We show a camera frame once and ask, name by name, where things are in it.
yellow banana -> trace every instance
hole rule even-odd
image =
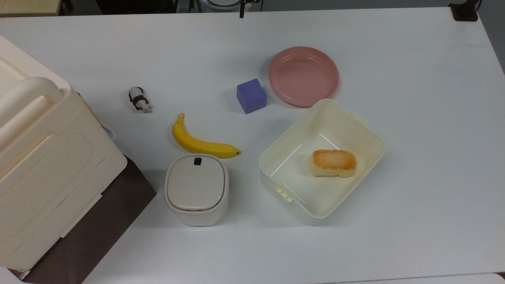
[[[172,126],[172,135],[181,147],[192,153],[210,154],[218,158],[231,158],[240,154],[240,150],[232,145],[206,142],[189,135],[184,128],[183,113],[179,114],[177,121]]]

bread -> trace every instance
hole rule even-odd
[[[316,150],[311,156],[313,176],[353,176],[356,171],[354,154],[344,150]]]

toy panda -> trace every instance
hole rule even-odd
[[[130,102],[132,102],[137,110],[142,110],[143,113],[153,113],[151,111],[149,101],[143,96],[143,94],[144,90],[141,87],[132,87],[128,93]]]

white lid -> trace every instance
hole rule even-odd
[[[172,166],[166,190],[168,200],[175,208],[200,211],[221,201],[224,186],[225,174],[221,164],[211,157],[194,155],[182,158]]]

plate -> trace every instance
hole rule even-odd
[[[311,107],[333,95],[339,75],[333,60],[322,51],[296,46],[274,57],[268,80],[281,99],[295,106]]]

